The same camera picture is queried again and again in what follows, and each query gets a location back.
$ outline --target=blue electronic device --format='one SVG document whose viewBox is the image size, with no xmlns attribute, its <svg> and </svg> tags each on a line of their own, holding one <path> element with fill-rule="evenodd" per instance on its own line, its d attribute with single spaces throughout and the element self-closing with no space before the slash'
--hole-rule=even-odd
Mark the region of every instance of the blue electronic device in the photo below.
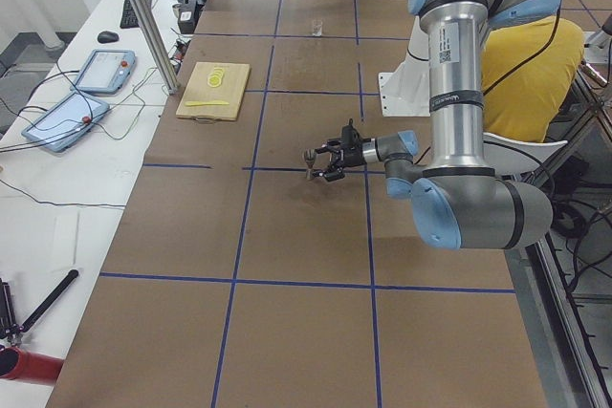
<svg viewBox="0 0 612 408">
<path fill-rule="evenodd" d="M 129 50 L 93 50 L 78 73 L 75 86 L 92 95 L 113 95 L 125 83 L 136 64 Z"/>
<path fill-rule="evenodd" d="M 61 152 L 72 146 L 108 112 L 109 105 L 97 97 L 72 92 L 21 132 L 38 146 Z"/>
</svg>

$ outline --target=red cylinder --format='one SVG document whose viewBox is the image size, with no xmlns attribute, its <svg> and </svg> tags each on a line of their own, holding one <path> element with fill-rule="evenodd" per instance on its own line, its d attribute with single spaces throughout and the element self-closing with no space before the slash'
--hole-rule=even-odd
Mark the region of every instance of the red cylinder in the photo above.
<svg viewBox="0 0 612 408">
<path fill-rule="evenodd" d="M 63 364 L 61 358 L 5 348 L 0 351 L 0 378 L 53 386 Z"/>
</svg>

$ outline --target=yellow object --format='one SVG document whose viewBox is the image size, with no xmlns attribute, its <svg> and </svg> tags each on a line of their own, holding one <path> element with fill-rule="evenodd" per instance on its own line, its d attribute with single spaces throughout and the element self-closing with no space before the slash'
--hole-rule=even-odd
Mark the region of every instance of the yellow object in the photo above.
<svg viewBox="0 0 612 408">
<path fill-rule="evenodd" d="M 491 32 L 482 53 L 483 91 L 539 51 L 554 25 L 552 16 Z M 543 142 L 574 80 L 583 50 L 582 29 L 560 19 L 550 46 L 485 95 L 484 130 L 508 139 Z"/>
<path fill-rule="evenodd" d="M 236 120 L 251 66 L 224 62 L 198 62 L 193 69 L 179 107 L 178 118 Z M 220 76 L 223 84 L 210 86 Z"/>
<path fill-rule="evenodd" d="M 230 105 L 226 100 L 189 100 L 185 103 L 185 107 L 198 107 L 200 105 Z"/>
</svg>

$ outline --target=chair seat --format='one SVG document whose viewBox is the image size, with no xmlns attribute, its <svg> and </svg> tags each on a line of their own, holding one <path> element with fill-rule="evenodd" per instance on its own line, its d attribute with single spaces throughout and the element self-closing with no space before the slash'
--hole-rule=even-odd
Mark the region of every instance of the chair seat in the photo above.
<svg viewBox="0 0 612 408">
<path fill-rule="evenodd" d="M 535 171 L 539 164 L 519 152 L 499 145 L 491 145 L 487 142 L 495 142 L 516 148 L 542 162 L 548 160 L 559 148 L 567 144 L 567 140 L 544 143 L 522 142 L 520 140 L 503 138 L 493 133 L 484 133 L 483 139 L 485 141 L 485 160 L 495 168 L 495 174 L 498 176 L 510 176 Z"/>
</svg>

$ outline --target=black mouse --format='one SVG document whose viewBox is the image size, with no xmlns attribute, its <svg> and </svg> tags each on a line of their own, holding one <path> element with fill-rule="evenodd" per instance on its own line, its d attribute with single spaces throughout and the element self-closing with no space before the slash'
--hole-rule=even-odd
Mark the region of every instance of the black mouse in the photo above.
<svg viewBox="0 0 612 408">
<path fill-rule="evenodd" d="M 99 43 L 112 43 L 119 40 L 119 34 L 112 31 L 102 31 L 98 34 Z"/>
</svg>

